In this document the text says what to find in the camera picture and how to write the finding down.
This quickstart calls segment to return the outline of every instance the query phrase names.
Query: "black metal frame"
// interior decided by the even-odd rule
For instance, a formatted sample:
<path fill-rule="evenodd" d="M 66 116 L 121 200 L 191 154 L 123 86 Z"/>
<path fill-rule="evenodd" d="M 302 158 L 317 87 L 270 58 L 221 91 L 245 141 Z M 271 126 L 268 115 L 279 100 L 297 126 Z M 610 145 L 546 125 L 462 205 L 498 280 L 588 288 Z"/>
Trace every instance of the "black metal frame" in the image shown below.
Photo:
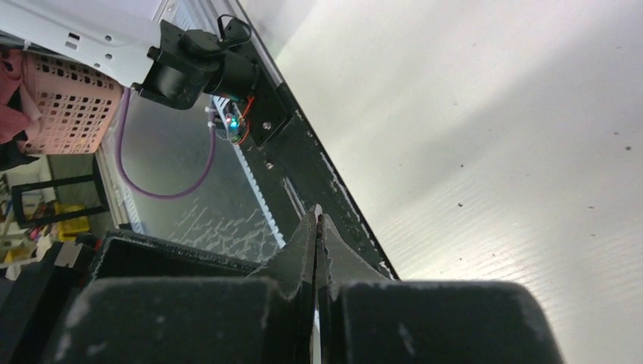
<path fill-rule="evenodd" d="M 226 27 L 230 36 L 244 32 L 239 21 Z M 280 232 L 289 240 L 303 213 L 319 204 L 350 247 L 380 273 L 399 279 L 288 85 L 269 77 L 252 42 L 231 50 L 261 69 L 248 117 L 252 139 L 241 149 Z"/>
<path fill-rule="evenodd" d="M 96 192 L 99 196 L 100 206 L 93 206 L 78 211 L 65 212 L 62 214 L 45 216 L 42 218 L 27 219 L 26 215 L 24 214 L 22 194 L 27 191 L 41 190 L 43 188 L 50 187 L 67 186 L 69 184 L 85 184 L 89 182 L 94 183 L 94 187 L 96 188 Z M 11 201 L 14 204 L 13 209 L 15 220 L 21 229 L 35 228 L 37 226 L 53 224 L 59 221 L 70 220 L 72 218 L 80 218 L 83 216 L 91 216 L 109 211 L 109 204 L 107 202 L 107 197 L 105 196 L 105 187 L 102 184 L 102 179 L 100 177 L 100 171 L 96 158 L 94 158 L 92 162 L 92 174 L 86 174 L 77 177 L 60 178 L 57 180 L 48 180 L 45 182 L 36 182 L 34 184 L 19 184 L 17 186 L 12 186 Z"/>

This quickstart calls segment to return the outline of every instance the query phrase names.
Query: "red wire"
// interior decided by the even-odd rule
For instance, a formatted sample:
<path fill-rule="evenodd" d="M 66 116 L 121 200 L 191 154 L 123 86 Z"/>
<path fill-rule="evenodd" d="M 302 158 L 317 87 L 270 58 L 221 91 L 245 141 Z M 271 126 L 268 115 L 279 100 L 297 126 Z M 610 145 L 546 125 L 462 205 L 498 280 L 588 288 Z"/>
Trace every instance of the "red wire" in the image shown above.
<path fill-rule="evenodd" d="M 248 107 L 246 108 L 246 110 L 243 111 L 243 115 L 241 115 L 241 118 L 243 120 L 246 120 L 246 115 L 248 114 L 248 111 L 250 111 L 250 106 L 252 106 L 252 103 L 254 101 L 255 101 L 254 96 L 248 98 Z M 250 134 L 250 120 L 246 121 L 246 133 L 243 135 L 243 138 L 241 138 L 241 140 L 239 142 L 235 143 L 235 144 L 240 146 L 241 143 L 246 141 L 246 138 L 248 137 L 248 134 Z"/>

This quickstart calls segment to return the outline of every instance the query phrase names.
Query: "pink plastic basket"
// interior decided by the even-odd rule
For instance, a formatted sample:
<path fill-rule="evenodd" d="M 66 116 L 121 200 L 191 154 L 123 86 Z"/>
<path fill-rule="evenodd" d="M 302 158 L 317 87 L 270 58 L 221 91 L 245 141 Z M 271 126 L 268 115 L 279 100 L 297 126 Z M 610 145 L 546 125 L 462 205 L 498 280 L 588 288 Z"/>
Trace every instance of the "pink plastic basket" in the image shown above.
<path fill-rule="evenodd" d="M 29 54 L 24 81 L 42 113 L 40 133 L 25 144 L 36 154 L 95 152 L 123 93 L 111 78 L 81 64 Z"/>

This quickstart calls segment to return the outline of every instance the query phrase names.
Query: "white wall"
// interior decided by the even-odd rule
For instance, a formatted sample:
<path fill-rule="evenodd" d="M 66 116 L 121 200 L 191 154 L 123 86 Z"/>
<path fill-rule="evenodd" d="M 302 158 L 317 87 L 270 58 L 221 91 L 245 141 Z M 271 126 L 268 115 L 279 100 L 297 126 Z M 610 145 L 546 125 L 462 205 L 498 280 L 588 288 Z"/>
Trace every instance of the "white wall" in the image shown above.
<path fill-rule="evenodd" d="M 148 19 L 154 18 L 158 7 L 161 6 L 162 0 L 94 0 L 103 2 L 114 8 L 126 11 L 129 14 L 146 17 Z"/>
<path fill-rule="evenodd" d="M 640 362 L 643 2 L 242 3 L 403 278 L 518 281 L 569 362 Z"/>

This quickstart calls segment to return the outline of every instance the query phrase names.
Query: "purple cable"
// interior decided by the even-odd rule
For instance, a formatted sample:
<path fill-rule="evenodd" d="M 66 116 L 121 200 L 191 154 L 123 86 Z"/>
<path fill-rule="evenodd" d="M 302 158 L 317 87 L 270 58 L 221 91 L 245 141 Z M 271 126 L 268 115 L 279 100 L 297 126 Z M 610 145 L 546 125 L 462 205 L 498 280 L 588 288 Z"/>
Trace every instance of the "purple cable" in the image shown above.
<path fill-rule="evenodd" d="M 123 92 L 123 105 L 121 106 L 121 109 L 123 111 L 121 112 L 121 119 L 118 122 L 118 128 L 116 130 L 116 168 L 118 169 L 118 173 L 121 175 L 121 179 L 132 190 L 135 190 L 138 193 L 153 199 L 162 199 L 162 200 L 180 199 L 181 197 L 190 195 L 192 192 L 196 191 L 201 186 L 201 184 L 203 184 L 203 181 L 205 180 L 206 177 L 208 177 L 208 173 L 210 172 L 210 169 L 212 168 L 212 164 L 215 161 L 215 150 L 216 150 L 217 138 L 215 135 L 214 127 L 210 124 L 208 125 L 208 129 L 210 129 L 210 153 L 208 154 L 208 161 L 205 163 L 205 169 L 203 170 L 201 177 L 199 177 L 199 179 L 195 182 L 194 185 L 192 185 L 187 190 L 180 193 L 176 193 L 174 195 L 158 195 L 156 193 L 145 191 L 144 189 L 134 184 L 134 182 L 132 182 L 132 180 L 127 176 L 127 173 L 125 173 L 125 168 L 123 168 L 123 156 L 122 156 L 123 135 L 125 134 L 125 121 L 127 120 L 127 110 L 130 108 L 130 94 L 131 94 L 130 89 L 125 87 L 125 91 Z"/>

